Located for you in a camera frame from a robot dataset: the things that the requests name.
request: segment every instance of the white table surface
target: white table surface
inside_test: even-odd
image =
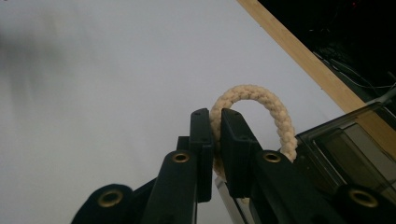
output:
[[[154,178],[190,113],[274,92],[297,133],[342,110],[234,0],[0,2],[0,223],[69,223],[88,196]],[[263,106],[241,102],[263,148]],[[214,191],[198,223],[230,223]]]

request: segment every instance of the white rope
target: white rope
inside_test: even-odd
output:
[[[264,107],[270,111],[271,116],[275,120],[277,134],[280,137],[280,152],[282,152],[291,162],[293,162],[297,156],[295,150],[295,148],[297,148],[297,139],[294,137],[294,128],[291,124],[288,111],[280,100],[273,93],[263,87],[254,85],[236,86],[224,92],[210,111],[210,125],[217,145],[213,169],[216,174],[224,180],[224,167],[219,153],[221,109],[231,108],[234,103],[240,100],[255,100],[264,105]]]

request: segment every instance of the wooden strip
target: wooden strip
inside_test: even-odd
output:
[[[349,113],[366,104],[342,82],[326,65],[307,49],[280,21],[257,0],[237,0],[250,16],[297,62],[305,72]],[[370,134],[388,154],[396,159],[396,132],[376,114],[359,125]]]

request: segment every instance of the mounting hole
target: mounting hole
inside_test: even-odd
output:
[[[186,153],[177,153],[172,157],[175,162],[186,162],[190,159],[190,156]]]
[[[103,192],[98,198],[101,207],[112,207],[122,200],[123,194],[119,189],[110,189]]]
[[[264,154],[264,159],[269,162],[280,162],[281,158],[272,152],[267,152]]]
[[[378,200],[371,194],[360,189],[351,189],[349,197],[355,202],[365,207],[377,207]]]

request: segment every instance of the braided rope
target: braided rope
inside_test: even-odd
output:
[[[279,98],[263,87],[254,85],[236,86],[224,92],[210,110],[210,125],[217,143],[213,169],[216,174],[224,180],[224,167],[219,154],[221,109],[231,108],[234,103],[240,100],[255,100],[264,105],[264,107],[270,111],[271,116],[275,120],[277,134],[280,137],[280,144],[282,146],[280,152],[282,152],[290,161],[294,161],[297,156],[295,150],[297,147],[297,139],[294,137],[294,128],[291,124],[288,111],[280,102]]]

